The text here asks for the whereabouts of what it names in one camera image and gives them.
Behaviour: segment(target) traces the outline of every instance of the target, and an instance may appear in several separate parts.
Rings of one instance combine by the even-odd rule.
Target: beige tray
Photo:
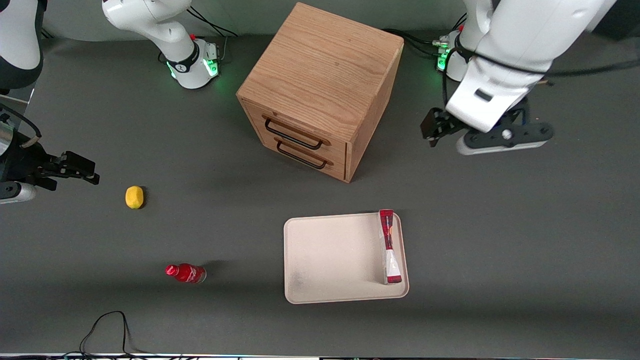
[[[393,299],[409,292],[402,226],[392,237],[402,282],[384,285],[378,213],[292,218],[284,225],[284,292],[292,304]]]

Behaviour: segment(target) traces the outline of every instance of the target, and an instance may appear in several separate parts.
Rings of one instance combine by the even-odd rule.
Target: black metal handle
[[[301,163],[303,163],[303,164],[305,164],[305,165],[307,165],[307,166],[310,166],[310,167],[312,167],[312,168],[314,168],[314,169],[318,169],[318,170],[322,170],[322,169],[324,169],[324,167],[326,166],[326,163],[327,163],[327,161],[326,161],[326,160],[324,160],[324,161],[322,162],[322,165],[316,165],[316,164],[312,163],[311,161],[304,160],[303,158],[301,158],[301,157],[299,157],[299,156],[295,156],[294,154],[291,154],[291,153],[290,153],[290,152],[288,152],[288,151],[284,151],[284,150],[282,150],[282,149],[280,148],[280,145],[282,145],[282,142],[278,142],[278,145],[276,146],[276,149],[278,149],[278,152],[279,152],[280,154],[283,154],[283,155],[286,155],[286,156],[288,156],[288,157],[292,158],[293,160],[298,160],[298,161],[300,161]]]
[[[264,118],[266,119],[266,121],[264,122],[264,127],[266,127],[267,130],[270,133],[274,133],[274,134],[276,134],[278,136],[281,136],[281,137],[287,139],[288,141],[294,142],[294,143],[296,143],[296,144],[298,144],[300,146],[304,146],[307,149],[318,150],[318,149],[320,149],[320,146],[322,146],[322,140],[318,140],[318,144],[317,145],[311,145],[311,144],[306,143],[304,141],[301,141],[301,140],[298,140],[296,138],[293,138],[293,137],[291,137],[291,136],[289,136],[289,135],[287,135],[287,134],[285,134],[285,133],[283,133],[281,131],[278,131],[276,129],[272,129],[272,128],[269,127],[269,124],[271,123],[271,119],[269,119],[268,117],[264,117]]]

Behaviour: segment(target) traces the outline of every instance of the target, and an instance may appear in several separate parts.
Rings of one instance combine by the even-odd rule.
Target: gray table surface
[[[229,40],[221,76],[185,90],[150,42],[47,43],[26,115],[51,153],[94,160],[0,215],[0,352],[75,350],[125,311],[152,352],[308,356],[640,357],[640,70],[558,79],[531,94],[555,138],[535,151],[430,149],[433,62],[405,49],[387,111],[344,184],[263,148],[235,92],[270,37]],[[557,68],[633,57],[593,37]],[[141,211],[127,187],[148,189]],[[294,306],[282,226],[394,208],[403,299]],[[163,273],[207,264],[199,286]],[[107,318],[92,352],[118,352]]]

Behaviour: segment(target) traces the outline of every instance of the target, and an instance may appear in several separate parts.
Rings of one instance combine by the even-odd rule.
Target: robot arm
[[[469,18],[460,36],[462,47],[520,69],[545,72],[585,30],[605,1],[502,0],[493,14],[490,0],[465,3]],[[486,133],[542,76],[472,57],[445,109]]]
[[[32,84],[42,71],[40,30],[47,0],[0,0],[0,88]],[[30,125],[35,136],[18,132],[11,117]],[[98,184],[95,163],[70,151],[47,154],[40,130],[29,119],[0,103],[0,204],[31,200],[36,186],[55,190],[52,177],[74,177]]]
[[[0,89],[24,88],[40,75],[46,8],[47,0],[0,0]]]
[[[166,57],[178,83],[195,89],[218,75],[218,48],[192,39],[179,22],[167,22],[190,5],[191,0],[103,0],[102,11],[116,28],[151,40]]]
[[[553,137],[550,124],[527,121],[526,95],[615,0],[464,0],[467,23],[434,41],[446,77],[460,81],[445,109],[432,108],[420,125],[434,147],[459,130],[462,154],[530,149]],[[516,119],[522,117],[522,124]]]

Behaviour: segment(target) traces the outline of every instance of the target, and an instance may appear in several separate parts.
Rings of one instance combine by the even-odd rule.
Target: plastic bottle
[[[205,268],[187,263],[169,265],[164,272],[180,282],[192,282],[193,284],[199,284],[207,277]]]

